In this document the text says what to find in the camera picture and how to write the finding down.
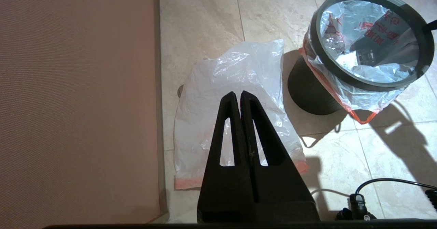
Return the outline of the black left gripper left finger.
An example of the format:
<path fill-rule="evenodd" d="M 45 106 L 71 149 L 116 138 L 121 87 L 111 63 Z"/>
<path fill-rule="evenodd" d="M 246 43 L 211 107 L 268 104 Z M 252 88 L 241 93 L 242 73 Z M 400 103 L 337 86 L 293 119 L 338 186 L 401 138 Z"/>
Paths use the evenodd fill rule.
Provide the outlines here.
<path fill-rule="evenodd" d="M 226 119 L 230 120 L 235 163 L 225 167 L 220 165 L 220 157 Z M 197 210 L 199 223 L 251 223 L 255 220 L 245 134 L 234 92 L 220 101 Z"/>

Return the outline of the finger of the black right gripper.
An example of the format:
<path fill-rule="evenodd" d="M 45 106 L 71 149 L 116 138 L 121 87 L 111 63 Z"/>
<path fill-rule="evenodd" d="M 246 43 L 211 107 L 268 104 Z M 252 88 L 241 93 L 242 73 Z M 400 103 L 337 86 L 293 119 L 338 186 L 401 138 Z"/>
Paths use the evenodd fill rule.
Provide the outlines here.
<path fill-rule="evenodd" d="M 424 35 L 432 34 L 432 31 L 437 29 L 437 19 L 425 24 L 422 27 L 422 33 Z"/>

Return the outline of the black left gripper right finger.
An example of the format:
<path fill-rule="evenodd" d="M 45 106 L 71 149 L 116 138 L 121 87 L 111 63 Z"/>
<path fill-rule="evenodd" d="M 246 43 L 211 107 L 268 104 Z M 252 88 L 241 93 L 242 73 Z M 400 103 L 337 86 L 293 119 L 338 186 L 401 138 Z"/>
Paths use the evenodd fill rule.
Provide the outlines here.
<path fill-rule="evenodd" d="M 258 98 L 243 91 L 241 120 L 258 223 L 320 221 L 315 201 Z"/>

